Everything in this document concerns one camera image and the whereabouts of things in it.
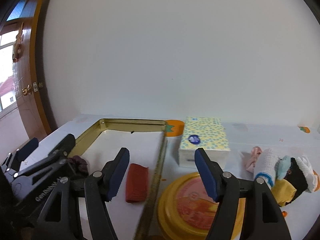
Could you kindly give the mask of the white waffle cloth blue trim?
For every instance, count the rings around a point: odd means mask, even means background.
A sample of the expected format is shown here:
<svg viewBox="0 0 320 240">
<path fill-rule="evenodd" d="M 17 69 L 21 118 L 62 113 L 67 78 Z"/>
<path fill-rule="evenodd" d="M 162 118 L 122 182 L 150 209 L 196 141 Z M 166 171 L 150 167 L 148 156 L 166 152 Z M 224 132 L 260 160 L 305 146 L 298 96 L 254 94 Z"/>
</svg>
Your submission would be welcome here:
<svg viewBox="0 0 320 240">
<path fill-rule="evenodd" d="M 271 148 L 265 149 L 258 157 L 254 168 L 254 179 L 263 178 L 269 188 L 275 184 L 279 157 Z"/>
</svg>

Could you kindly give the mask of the light blue soft cloth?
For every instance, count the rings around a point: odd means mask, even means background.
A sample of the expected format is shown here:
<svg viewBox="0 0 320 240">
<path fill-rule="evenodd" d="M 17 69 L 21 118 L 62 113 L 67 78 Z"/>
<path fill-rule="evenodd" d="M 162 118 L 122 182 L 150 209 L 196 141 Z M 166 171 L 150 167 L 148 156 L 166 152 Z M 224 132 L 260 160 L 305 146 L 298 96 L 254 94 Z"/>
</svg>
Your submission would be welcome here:
<svg viewBox="0 0 320 240">
<path fill-rule="evenodd" d="M 289 168 L 291 167 L 291 157 L 286 155 L 278 161 L 277 167 L 277 179 L 282 180 L 287 175 Z"/>
</svg>

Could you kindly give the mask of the black wristband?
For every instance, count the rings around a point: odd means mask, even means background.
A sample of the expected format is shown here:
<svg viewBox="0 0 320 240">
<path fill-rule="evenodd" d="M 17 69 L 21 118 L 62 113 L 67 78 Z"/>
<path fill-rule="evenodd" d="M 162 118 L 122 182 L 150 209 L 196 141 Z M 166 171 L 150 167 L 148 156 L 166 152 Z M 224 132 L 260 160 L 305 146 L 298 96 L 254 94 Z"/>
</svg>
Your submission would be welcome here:
<svg viewBox="0 0 320 240">
<path fill-rule="evenodd" d="M 308 189 L 306 178 L 294 157 L 291 157 L 291 166 L 288 169 L 284 179 L 296 189 L 296 192 L 289 204 L 296 200 L 305 190 Z"/>
</svg>

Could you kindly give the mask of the pink yellow-trimmed cloth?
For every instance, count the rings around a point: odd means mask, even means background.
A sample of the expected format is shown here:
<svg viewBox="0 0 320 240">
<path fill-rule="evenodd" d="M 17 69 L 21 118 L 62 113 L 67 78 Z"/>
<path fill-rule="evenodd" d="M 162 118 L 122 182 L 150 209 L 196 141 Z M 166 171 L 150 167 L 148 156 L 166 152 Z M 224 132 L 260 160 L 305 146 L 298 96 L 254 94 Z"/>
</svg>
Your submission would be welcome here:
<svg viewBox="0 0 320 240">
<path fill-rule="evenodd" d="M 254 168 L 257 162 L 257 159 L 262 153 L 262 149 L 259 146 L 255 146 L 251 150 L 251 156 L 250 158 L 246 161 L 245 168 L 248 172 L 254 173 Z"/>
</svg>

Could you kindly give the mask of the white waffle towel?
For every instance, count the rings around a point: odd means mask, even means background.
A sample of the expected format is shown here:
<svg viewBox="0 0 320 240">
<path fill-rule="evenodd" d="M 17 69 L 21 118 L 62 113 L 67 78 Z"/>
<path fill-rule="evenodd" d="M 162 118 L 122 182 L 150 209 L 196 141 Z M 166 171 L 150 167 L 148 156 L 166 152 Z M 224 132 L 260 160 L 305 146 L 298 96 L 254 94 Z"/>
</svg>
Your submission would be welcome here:
<svg viewBox="0 0 320 240">
<path fill-rule="evenodd" d="M 302 157 L 297 157 L 296 162 L 299 169 L 303 172 L 308 185 L 308 190 L 311 193 L 317 191 L 319 189 L 319 177 L 318 174 L 313 170 L 307 156 L 303 155 Z"/>
</svg>

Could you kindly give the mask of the dark purple scrunchie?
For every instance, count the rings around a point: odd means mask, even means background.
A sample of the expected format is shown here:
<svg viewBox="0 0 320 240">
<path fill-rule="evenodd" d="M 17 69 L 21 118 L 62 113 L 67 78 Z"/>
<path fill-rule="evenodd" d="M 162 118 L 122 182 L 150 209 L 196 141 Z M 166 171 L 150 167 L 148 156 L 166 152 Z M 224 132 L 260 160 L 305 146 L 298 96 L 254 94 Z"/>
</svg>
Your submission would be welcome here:
<svg viewBox="0 0 320 240">
<path fill-rule="evenodd" d="M 85 159 L 75 155 L 72 158 L 68 158 L 68 162 L 74 170 L 74 174 L 72 175 L 73 180 L 87 178 L 89 176 L 87 162 Z"/>
</svg>

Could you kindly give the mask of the red folded cloth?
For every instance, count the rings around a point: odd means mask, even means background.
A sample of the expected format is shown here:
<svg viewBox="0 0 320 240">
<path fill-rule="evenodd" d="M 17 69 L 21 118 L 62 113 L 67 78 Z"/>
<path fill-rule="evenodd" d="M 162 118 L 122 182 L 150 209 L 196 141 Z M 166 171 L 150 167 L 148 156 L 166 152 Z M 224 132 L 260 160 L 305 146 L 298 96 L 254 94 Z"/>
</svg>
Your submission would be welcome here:
<svg viewBox="0 0 320 240">
<path fill-rule="evenodd" d="M 125 200 L 127 203 L 144 202 L 148 195 L 149 169 L 132 163 L 126 179 Z"/>
</svg>

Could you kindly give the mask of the yellow patterned tissue pack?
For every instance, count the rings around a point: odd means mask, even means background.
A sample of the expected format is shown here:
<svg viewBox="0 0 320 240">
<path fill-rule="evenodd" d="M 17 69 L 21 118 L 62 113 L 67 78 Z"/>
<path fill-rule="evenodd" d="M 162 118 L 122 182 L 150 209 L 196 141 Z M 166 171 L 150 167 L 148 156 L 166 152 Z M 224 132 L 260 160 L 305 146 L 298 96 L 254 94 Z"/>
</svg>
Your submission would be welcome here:
<svg viewBox="0 0 320 240">
<path fill-rule="evenodd" d="M 178 149 L 178 164 L 180 167 L 195 168 L 194 153 L 202 148 L 210 160 L 224 168 L 230 148 L 219 118 L 187 117 Z"/>
</svg>

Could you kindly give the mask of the yellow cloth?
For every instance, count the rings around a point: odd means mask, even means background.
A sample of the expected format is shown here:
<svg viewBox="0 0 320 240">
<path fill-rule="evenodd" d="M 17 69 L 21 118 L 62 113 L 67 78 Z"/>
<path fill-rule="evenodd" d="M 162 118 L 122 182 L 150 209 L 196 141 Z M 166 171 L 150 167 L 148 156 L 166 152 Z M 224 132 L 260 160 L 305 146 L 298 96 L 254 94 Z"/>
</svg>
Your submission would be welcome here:
<svg viewBox="0 0 320 240">
<path fill-rule="evenodd" d="M 280 207 L 289 204 L 296 192 L 297 189 L 287 180 L 276 180 L 274 186 L 271 188 L 271 192 Z"/>
</svg>

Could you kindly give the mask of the persimmon print tablecloth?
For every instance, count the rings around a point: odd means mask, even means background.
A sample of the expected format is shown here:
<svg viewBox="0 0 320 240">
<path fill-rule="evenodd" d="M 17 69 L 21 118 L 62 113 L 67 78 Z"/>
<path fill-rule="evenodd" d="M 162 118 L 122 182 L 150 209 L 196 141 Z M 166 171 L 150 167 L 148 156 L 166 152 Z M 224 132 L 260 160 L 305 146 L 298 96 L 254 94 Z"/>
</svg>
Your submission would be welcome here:
<svg viewBox="0 0 320 240">
<path fill-rule="evenodd" d="M 78 138 L 89 128 L 93 129 L 93 139 L 83 158 L 87 160 L 90 172 L 101 169 L 108 160 L 115 157 L 121 147 L 128 148 L 132 163 L 148 167 L 150 173 L 155 171 L 161 147 L 165 149 L 160 190 L 191 172 L 191 169 L 178 165 L 180 137 L 167 137 L 156 126 L 151 131 L 113 129 L 107 119 L 96 115 L 81 115 L 62 125 L 40 141 L 39 147 L 22 162 L 21 169 L 45 158 L 66 135 L 72 134 Z M 306 155 L 312 167 L 319 170 L 319 133 L 316 130 L 304 133 L 296 126 L 239 123 L 224 123 L 224 128 L 231 149 L 225 170 L 238 178 L 252 178 L 245 170 L 245 162 L 255 146 L 270 148 L 281 156 Z M 319 217 L 318 192 L 303 193 L 292 204 L 284 207 L 284 210 L 287 212 L 286 222 L 293 239 L 319 239 L 319 231 L 312 229 Z"/>
</svg>

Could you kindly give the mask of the brown wooden door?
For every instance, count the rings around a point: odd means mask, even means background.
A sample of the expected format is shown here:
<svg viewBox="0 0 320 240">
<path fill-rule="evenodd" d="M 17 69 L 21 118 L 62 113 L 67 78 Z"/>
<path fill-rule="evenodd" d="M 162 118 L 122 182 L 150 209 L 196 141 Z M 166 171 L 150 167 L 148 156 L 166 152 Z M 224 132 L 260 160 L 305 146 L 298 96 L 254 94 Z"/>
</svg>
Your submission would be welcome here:
<svg viewBox="0 0 320 240">
<path fill-rule="evenodd" d="M 12 66 L 17 108 L 30 139 L 44 139 L 52 132 L 40 96 L 36 70 L 36 38 L 43 0 L 26 0 L 19 18 L 9 20 L 5 30 L 17 30 Z"/>
</svg>

